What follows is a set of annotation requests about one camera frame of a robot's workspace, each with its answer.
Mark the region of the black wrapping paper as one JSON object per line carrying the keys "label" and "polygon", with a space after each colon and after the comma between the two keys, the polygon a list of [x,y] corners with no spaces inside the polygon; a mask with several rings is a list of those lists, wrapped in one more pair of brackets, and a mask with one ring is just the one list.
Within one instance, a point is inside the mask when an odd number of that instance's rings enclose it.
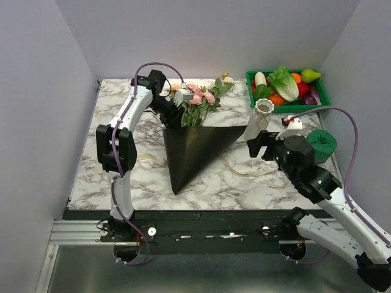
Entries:
{"label": "black wrapping paper", "polygon": [[179,194],[244,133],[245,126],[187,126],[164,129],[172,192]]}

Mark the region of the pink flower bouquet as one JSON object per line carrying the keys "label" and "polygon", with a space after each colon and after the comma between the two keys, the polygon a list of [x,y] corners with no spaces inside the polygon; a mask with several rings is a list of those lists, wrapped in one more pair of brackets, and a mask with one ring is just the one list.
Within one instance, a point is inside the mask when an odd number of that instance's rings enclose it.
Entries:
{"label": "pink flower bouquet", "polygon": [[193,93],[193,99],[181,102],[184,109],[181,126],[202,126],[208,114],[221,107],[221,96],[230,91],[234,84],[234,79],[225,75],[216,78],[210,85],[187,83],[186,88]]}

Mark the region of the cream ribbon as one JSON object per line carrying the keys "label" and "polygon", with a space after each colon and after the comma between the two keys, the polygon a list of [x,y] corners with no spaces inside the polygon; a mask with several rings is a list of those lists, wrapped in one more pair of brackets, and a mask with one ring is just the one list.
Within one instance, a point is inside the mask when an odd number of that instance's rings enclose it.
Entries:
{"label": "cream ribbon", "polygon": [[[265,175],[273,174],[277,171],[277,170],[257,170],[257,171],[249,171],[249,172],[241,173],[241,172],[237,171],[235,168],[233,168],[229,164],[228,160],[225,157],[223,157],[223,155],[218,156],[218,160],[221,161],[226,167],[228,167],[232,173],[234,173],[238,176],[265,176]],[[158,165],[160,167],[167,167],[168,166],[168,162],[166,159],[161,159],[161,158],[155,157],[151,153],[145,153],[145,154],[138,155],[137,161],[138,162],[148,161],[149,163],[151,163],[153,165]]]}

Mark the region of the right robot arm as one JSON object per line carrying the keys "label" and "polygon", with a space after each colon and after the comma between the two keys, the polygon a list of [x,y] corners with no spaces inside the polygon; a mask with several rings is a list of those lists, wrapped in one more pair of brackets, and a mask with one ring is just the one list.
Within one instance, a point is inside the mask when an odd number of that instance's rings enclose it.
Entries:
{"label": "right robot arm", "polygon": [[355,268],[367,285],[380,292],[388,290],[390,245],[387,233],[372,231],[376,224],[360,207],[352,207],[352,201],[345,198],[341,182],[315,164],[315,150],[307,139],[288,136],[280,140],[275,132],[261,131],[246,143],[250,157],[256,157],[265,147],[262,159],[274,161],[302,196],[331,215],[346,232],[331,228],[301,208],[293,208],[275,231],[288,239],[300,235],[317,242]]}

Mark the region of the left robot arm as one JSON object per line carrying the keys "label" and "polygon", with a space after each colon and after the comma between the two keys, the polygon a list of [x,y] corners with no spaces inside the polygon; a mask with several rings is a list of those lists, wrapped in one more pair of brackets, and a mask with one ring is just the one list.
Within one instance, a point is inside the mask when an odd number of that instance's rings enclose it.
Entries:
{"label": "left robot arm", "polygon": [[134,130],[146,109],[156,112],[162,124],[171,129],[181,127],[184,109],[173,100],[161,96],[165,75],[152,70],[148,76],[131,80],[131,93],[117,115],[106,125],[98,125],[95,133],[97,159],[108,176],[111,185],[110,216],[120,220],[114,233],[122,241],[135,235],[135,226],[128,220],[134,206],[131,201],[130,173],[137,160]]}

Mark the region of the jute twine on vase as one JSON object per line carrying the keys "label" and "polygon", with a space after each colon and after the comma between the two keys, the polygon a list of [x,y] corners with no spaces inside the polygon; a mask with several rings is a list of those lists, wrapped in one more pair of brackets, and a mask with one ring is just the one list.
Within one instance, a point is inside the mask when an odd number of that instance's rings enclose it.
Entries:
{"label": "jute twine on vase", "polygon": [[270,117],[262,116],[258,117],[256,116],[253,122],[253,127],[259,131],[267,130],[267,127],[269,125]]}

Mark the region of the orange toy carrot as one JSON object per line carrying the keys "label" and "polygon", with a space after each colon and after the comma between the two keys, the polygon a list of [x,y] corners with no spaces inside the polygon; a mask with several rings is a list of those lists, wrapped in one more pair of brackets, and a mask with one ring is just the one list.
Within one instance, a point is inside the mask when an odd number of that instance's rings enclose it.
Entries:
{"label": "orange toy carrot", "polygon": [[268,98],[275,106],[283,106],[285,100],[280,95],[270,95]]}

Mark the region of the green rolled cloth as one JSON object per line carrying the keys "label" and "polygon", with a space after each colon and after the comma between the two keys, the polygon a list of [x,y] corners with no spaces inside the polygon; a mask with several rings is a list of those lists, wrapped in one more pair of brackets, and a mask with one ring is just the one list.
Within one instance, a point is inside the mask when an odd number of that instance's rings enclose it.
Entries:
{"label": "green rolled cloth", "polygon": [[335,137],[323,129],[312,131],[307,136],[307,141],[314,148],[315,162],[317,164],[326,162],[337,148]]}

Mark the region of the toy lettuce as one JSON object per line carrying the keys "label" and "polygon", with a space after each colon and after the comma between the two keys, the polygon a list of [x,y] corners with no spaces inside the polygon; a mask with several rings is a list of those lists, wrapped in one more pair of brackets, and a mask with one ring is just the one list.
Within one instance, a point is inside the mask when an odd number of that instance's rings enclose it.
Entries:
{"label": "toy lettuce", "polygon": [[294,77],[289,73],[287,67],[279,67],[266,77],[270,86],[285,101],[291,102],[299,97],[299,89]]}

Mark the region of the white toy radish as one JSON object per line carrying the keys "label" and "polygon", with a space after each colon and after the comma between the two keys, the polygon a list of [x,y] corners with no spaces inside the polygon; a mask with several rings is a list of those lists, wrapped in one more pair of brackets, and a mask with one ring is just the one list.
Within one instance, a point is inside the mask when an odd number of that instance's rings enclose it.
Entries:
{"label": "white toy radish", "polygon": [[261,72],[261,71],[258,71],[255,76],[254,76],[254,83],[255,83],[255,86],[257,87],[258,85],[267,85],[267,80],[266,80],[266,77],[265,75]]}

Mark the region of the red toy pepper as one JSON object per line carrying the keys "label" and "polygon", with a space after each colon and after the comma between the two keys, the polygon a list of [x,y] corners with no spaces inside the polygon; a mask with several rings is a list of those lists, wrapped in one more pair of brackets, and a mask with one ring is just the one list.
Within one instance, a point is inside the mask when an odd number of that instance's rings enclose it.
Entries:
{"label": "red toy pepper", "polygon": [[299,97],[305,97],[310,92],[310,86],[304,82],[297,84],[299,90]]}

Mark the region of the green plastic bin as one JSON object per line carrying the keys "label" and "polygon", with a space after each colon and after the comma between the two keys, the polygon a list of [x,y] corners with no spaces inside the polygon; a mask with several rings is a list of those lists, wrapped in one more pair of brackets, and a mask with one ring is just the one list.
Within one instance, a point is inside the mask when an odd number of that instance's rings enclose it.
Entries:
{"label": "green plastic bin", "polygon": [[[251,83],[253,82],[255,78],[255,74],[257,71],[247,71],[246,72],[246,79],[247,79],[247,86],[249,89],[249,96],[250,96],[250,107],[254,108],[256,101],[254,100],[254,94],[252,92],[252,86]],[[318,112],[318,108],[323,106],[329,106],[330,101],[327,97],[326,91],[323,87],[323,83],[320,79],[317,79],[309,84],[310,87],[310,93],[314,93],[315,96],[320,101],[320,105],[314,104],[302,104],[301,101],[293,101],[290,103],[285,103],[281,106],[275,106],[274,113],[276,114],[298,114],[302,113],[311,109],[316,109],[316,112]]]}

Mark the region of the toy orange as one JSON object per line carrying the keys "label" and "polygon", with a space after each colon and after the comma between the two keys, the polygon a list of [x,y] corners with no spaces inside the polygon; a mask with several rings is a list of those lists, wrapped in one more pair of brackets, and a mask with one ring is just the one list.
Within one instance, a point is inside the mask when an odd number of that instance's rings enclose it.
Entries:
{"label": "toy orange", "polygon": [[297,84],[302,82],[301,75],[297,73],[291,73],[292,77],[294,78],[295,82]]}

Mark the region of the toy pear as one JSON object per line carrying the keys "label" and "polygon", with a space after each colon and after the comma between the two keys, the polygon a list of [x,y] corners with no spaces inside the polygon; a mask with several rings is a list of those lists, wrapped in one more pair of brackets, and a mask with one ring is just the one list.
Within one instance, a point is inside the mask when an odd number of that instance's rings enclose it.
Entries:
{"label": "toy pear", "polygon": [[320,77],[322,77],[322,74],[317,72],[317,71],[314,71],[312,69],[305,69],[305,70],[302,70],[301,72],[301,80],[303,83],[311,83],[317,79],[319,79]]}

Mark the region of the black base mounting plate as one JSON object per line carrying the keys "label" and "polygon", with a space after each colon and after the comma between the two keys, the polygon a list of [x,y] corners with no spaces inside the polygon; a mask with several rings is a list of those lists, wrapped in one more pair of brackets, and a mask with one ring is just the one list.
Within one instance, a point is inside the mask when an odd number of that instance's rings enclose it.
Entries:
{"label": "black base mounting plate", "polygon": [[[64,220],[97,220],[100,241],[113,244],[125,259],[145,255],[278,254],[280,242],[300,241],[295,231],[275,231],[291,210],[135,211],[130,222],[114,220],[108,211],[66,210]],[[308,211],[319,219],[329,214]]]}

